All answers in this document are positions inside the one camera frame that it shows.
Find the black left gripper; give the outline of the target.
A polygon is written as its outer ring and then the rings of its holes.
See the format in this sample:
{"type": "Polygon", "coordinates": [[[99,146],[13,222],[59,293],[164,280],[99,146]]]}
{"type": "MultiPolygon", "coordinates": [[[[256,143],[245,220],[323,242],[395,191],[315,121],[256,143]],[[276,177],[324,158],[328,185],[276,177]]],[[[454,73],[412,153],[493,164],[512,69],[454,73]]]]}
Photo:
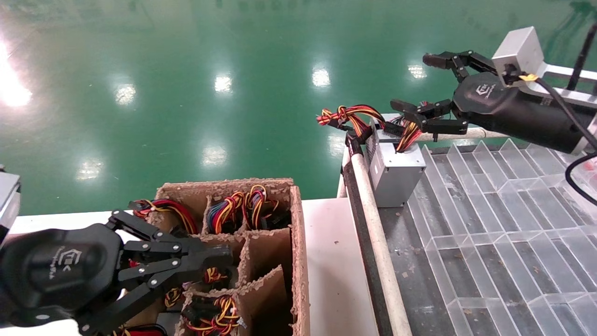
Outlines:
{"type": "Polygon", "coordinates": [[[208,268],[231,266],[232,259],[228,245],[177,238],[122,210],[111,213],[107,227],[22,234],[1,249],[1,325],[77,317],[80,334],[107,335],[166,292],[200,281],[208,268]],[[124,245],[118,230],[139,240],[124,245]],[[121,268],[123,246],[132,260],[165,261],[121,268]],[[121,289],[126,294],[117,299],[121,289]]]}

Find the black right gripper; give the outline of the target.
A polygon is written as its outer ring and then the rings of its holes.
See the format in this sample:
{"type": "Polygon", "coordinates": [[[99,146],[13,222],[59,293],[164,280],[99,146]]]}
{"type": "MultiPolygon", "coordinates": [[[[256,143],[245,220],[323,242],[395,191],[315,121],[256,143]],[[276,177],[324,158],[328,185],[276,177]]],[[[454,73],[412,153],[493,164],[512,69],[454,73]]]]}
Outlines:
{"type": "Polygon", "coordinates": [[[473,50],[439,55],[426,53],[425,65],[451,70],[460,83],[452,100],[416,106],[398,99],[391,108],[403,113],[422,133],[467,134],[469,123],[566,154],[577,154],[588,146],[582,132],[552,98],[528,94],[518,87],[501,84],[492,60],[473,50]],[[467,68],[480,72],[470,75],[467,68]],[[444,119],[453,113],[463,119],[444,119]]]}

